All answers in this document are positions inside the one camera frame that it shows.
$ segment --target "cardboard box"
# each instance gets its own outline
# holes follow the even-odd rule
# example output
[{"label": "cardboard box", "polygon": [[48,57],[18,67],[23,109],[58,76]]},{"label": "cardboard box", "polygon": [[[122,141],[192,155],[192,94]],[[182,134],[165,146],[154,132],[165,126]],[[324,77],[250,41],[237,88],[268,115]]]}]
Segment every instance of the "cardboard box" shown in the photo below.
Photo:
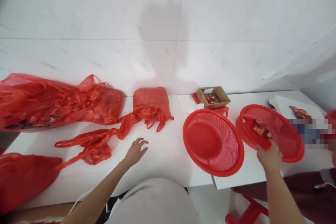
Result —
[{"label": "cardboard box", "polygon": [[[215,103],[210,104],[206,100],[206,96],[210,97],[215,94],[217,96]],[[218,107],[224,107],[228,104],[231,100],[228,95],[225,93],[222,87],[201,87],[196,93],[197,99],[200,103],[204,103],[204,108],[212,109]]]}]

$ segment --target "person's right hand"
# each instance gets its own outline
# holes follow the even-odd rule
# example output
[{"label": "person's right hand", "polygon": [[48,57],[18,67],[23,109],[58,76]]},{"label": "person's right hand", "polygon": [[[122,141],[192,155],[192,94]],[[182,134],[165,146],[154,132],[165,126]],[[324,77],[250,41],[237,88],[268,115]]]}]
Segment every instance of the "person's right hand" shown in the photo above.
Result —
[{"label": "person's right hand", "polygon": [[271,147],[264,151],[257,146],[257,157],[262,164],[265,173],[280,173],[282,167],[282,153],[279,151],[277,144],[269,139]]}]

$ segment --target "red container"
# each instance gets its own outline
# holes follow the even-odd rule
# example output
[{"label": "red container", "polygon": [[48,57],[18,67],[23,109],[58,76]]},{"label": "red container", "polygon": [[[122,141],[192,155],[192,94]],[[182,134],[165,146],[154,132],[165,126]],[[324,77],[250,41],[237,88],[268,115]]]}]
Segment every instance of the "red container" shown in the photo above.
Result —
[{"label": "red container", "polygon": [[272,133],[271,139],[279,146],[283,162],[296,163],[303,158],[304,145],[289,121],[274,110],[257,104],[244,107],[236,121],[237,132],[251,148],[257,150],[257,145],[260,145],[266,151],[271,147],[268,138],[259,136],[252,129],[254,120],[267,125],[265,129]]},{"label": "red container", "polygon": [[211,175],[231,176],[243,164],[244,145],[236,128],[212,110],[197,110],[187,117],[183,140],[192,160]]}]

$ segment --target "finger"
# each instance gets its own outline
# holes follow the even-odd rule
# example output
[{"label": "finger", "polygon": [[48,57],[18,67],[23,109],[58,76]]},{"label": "finger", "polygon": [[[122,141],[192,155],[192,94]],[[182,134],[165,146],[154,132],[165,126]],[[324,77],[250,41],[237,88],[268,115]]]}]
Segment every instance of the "finger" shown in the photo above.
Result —
[{"label": "finger", "polygon": [[146,147],[142,151],[140,151],[141,157],[146,153],[147,150],[148,150],[148,147]]},{"label": "finger", "polygon": [[138,144],[141,140],[143,140],[144,138],[138,138],[134,141],[135,144]]},{"label": "finger", "polygon": [[270,142],[272,148],[279,149],[279,146],[272,139],[269,139],[269,142]]},{"label": "finger", "polygon": [[140,149],[141,149],[141,147],[142,147],[144,144],[148,144],[148,141],[141,141],[141,143],[139,143],[139,147],[140,147]]},{"label": "finger", "polygon": [[263,152],[264,150],[262,149],[261,146],[257,145],[257,152]]}]

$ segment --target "white table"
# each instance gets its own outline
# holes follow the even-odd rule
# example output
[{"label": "white table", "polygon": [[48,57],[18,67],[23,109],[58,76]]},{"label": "white table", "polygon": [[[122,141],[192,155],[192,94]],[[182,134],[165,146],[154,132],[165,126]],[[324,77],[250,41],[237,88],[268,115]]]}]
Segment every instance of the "white table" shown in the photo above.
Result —
[{"label": "white table", "polygon": [[[307,103],[318,107],[313,101],[305,96],[301,91],[279,91],[264,93],[230,94],[231,102],[228,119],[236,125],[236,119],[243,107],[249,104],[260,104],[269,106],[268,100],[275,95],[283,96],[299,102]],[[224,189],[245,184],[253,184],[266,181],[264,169],[261,166],[257,152],[244,142],[245,158],[240,170],[230,177],[215,177],[214,181],[217,189]],[[283,176],[290,176],[299,172],[312,172],[334,167],[331,160],[332,152],[326,149],[306,149],[303,159],[300,162],[283,164]]]},{"label": "white table", "polygon": [[[126,97],[121,116],[133,110],[133,97]],[[183,187],[213,184],[210,174],[200,169],[189,157],[183,143],[182,129],[188,114],[182,112],[177,96],[169,96],[170,111],[175,120],[166,122],[165,127],[156,132],[158,122],[147,129],[144,120],[133,125],[128,136],[119,140],[113,136],[108,145],[112,157],[95,166],[79,160],[61,170],[56,181],[24,204],[23,208],[74,202],[79,196],[93,189],[124,158],[131,143],[138,137],[149,141],[148,151],[141,161],[134,165],[121,179],[113,192],[118,196],[140,182],[163,177],[173,180]],[[96,129],[112,128],[93,123],[78,122],[60,128],[48,129],[38,133],[21,133],[5,153],[36,154],[62,157],[64,161],[76,156],[83,148],[74,146],[59,149],[54,144],[60,140],[71,139],[78,134]]]},{"label": "white table", "polygon": [[[268,106],[268,100],[275,95],[317,106],[301,91],[280,91],[264,93],[231,94],[228,104],[229,116],[233,124],[242,108],[248,104]],[[45,191],[27,202],[23,208],[73,202],[83,193],[93,189],[120,162],[133,140],[144,137],[148,140],[149,149],[139,163],[133,166],[121,179],[113,196],[119,195],[134,187],[143,180],[152,177],[168,178],[183,187],[212,184],[212,177],[205,173],[189,157],[183,143],[182,128],[188,114],[182,112],[178,96],[169,96],[170,111],[175,117],[168,121],[159,133],[156,123],[147,129],[144,122],[135,124],[124,140],[112,137],[109,146],[112,157],[95,166],[85,164],[82,160],[63,169],[56,181]],[[127,97],[121,116],[133,110],[133,98]],[[7,149],[6,153],[36,154],[62,157],[65,161],[76,156],[83,148],[75,146],[66,149],[54,148],[60,140],[66,140],[78,134],[96,129],[111,128],[93,123],[80,122],[60,128],[49,129],[38,133],[22,133]],[[214,177],[217,189],[224,189],[244,184],[265,181],[264,170],[257,159],[256,151],[244,143],[245,158],[241,169],[231,177]],[[329,150],[306,150],[304,158],[295,164],[285,164],[283,175],[298,172],[309,172],[333,167]]]}]

